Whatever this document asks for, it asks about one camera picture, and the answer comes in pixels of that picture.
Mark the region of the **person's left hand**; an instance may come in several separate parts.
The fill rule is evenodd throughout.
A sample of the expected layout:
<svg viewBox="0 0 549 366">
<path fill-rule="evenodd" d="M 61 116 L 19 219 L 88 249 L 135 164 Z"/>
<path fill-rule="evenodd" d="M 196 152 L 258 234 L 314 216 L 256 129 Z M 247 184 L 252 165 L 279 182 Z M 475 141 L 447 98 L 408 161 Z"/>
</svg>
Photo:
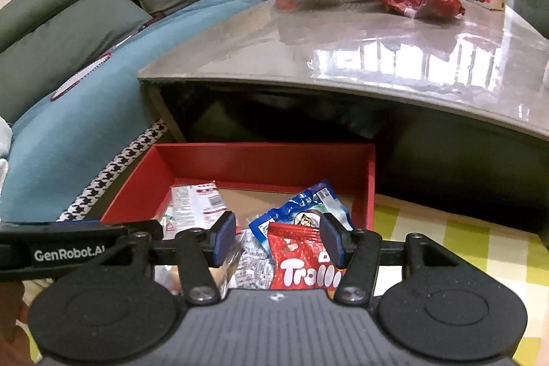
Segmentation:
<svg viewBox="0 0 549 366">
<path fill-rule="evenodd" d="M 27 323 L 29 307 L 24 303 L 24 285 L 21 282 L 1 284 L 1 364 L 31 366 L 30 340 L 17 324 Z"/>
</svg>

